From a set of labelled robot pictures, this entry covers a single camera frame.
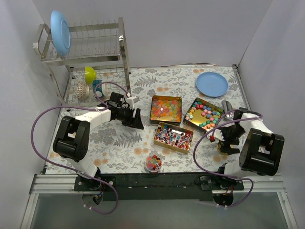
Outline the silver metal scoop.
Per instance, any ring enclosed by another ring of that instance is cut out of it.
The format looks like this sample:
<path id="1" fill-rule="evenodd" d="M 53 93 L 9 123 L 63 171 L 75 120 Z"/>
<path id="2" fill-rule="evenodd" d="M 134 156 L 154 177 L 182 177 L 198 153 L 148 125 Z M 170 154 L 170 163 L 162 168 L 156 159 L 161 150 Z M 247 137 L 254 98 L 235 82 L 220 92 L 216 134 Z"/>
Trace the silver metal scoop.
<path id="1" fill-rule="evenodd" d="M 226 120 L 229 120 L 229 121 L 233 120 L 234 112 L 228 113 L 229 111 L 233 110 L 233 107 L 232 107 L 231 103 L 227 100 L 222 100 L 221 104 L 222 104 L 222 107 L 223 107 L 223 111 L 225 113 L 224 118 Z"/>

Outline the tin of star candies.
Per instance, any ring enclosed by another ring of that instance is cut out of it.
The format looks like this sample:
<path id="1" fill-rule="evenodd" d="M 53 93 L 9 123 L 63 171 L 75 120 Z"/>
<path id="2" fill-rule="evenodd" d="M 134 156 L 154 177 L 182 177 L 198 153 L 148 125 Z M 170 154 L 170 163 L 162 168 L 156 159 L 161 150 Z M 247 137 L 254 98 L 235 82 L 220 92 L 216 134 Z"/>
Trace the tin of star candies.
<path id="1" fill-rule="evenodd" d="M 224 114 L 222 108 L 201 98 L 195 98 L 183 118 L 183 124 L 200 133 L 214 128 Z"/>

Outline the clear round plastic container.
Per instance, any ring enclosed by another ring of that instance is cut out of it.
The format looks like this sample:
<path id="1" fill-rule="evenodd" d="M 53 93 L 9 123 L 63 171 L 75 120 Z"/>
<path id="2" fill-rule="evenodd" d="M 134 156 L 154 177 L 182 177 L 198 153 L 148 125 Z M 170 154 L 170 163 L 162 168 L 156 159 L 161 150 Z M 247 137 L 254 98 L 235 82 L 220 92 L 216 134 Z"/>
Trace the clear round plastic container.
<path id="1" fill-rule="evenodd" d="M 149 155 L 149 156 L 147 156 L 144 165 L 145 165 L 145 169 L 148 172 L 153 173 L 153 174 L 159 173 L 162 168 L 162 160 L 156 154 Z"/>

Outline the gold round lid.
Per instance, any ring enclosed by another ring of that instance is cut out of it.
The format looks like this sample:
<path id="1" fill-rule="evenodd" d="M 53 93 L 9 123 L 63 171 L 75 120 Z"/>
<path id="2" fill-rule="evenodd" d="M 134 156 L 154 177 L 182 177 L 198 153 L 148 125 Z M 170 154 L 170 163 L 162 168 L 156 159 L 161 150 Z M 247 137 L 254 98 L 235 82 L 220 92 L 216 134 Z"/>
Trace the gold round lid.
<path id="1" fill-rule="evenodd" d="M 222 151 L 221 151 L 221 144 L 220 144 L 220 142 L 217 144 L 217 151 L 218 151 L 221 155 L 223 155 L 223 156 L 228 156 L 228 154 L 227 154 L 226 152 L 222 152 Z"/>

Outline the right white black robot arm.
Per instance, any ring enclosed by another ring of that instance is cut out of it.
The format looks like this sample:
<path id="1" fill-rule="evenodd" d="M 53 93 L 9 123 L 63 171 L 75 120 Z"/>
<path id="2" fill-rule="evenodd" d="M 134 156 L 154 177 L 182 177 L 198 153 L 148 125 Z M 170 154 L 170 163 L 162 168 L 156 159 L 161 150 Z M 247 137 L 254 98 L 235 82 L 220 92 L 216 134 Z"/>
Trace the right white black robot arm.
<path id="1" fill-rule="evenodd" d="M 222 154 L 239 154 L 239 159 L 218 169 L 216 185 L 228 189 L 234 177 L 274 176 L 279 168 L 285 139 L 269 130 L 261 114 L 240 108 L 234 111 L 235 124 L 221 127 L 211 134 L 219 140 L 217 150 Z"/>

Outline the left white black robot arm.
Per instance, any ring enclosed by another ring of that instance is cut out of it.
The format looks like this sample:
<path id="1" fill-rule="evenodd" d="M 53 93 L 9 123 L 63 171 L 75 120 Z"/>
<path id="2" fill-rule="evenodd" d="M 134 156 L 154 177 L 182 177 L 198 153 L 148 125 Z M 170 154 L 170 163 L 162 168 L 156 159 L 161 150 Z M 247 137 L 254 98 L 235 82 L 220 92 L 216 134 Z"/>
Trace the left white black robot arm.
<path id="1" fill-rule="evenodd" d="M 98 105 L 93 111 L 61 119 L 53 151 L 71 163 L 89 190 L 96 191 L 102 184 L 100 169 L 87 156 L 91 130 L 112 120 L 121 121 L 123 126 L 143 130 L 141 110 L 134 108 L 137 101 L 139 98 L 136 96 L 126 98 L 113 92 L 105 104 Z"/>

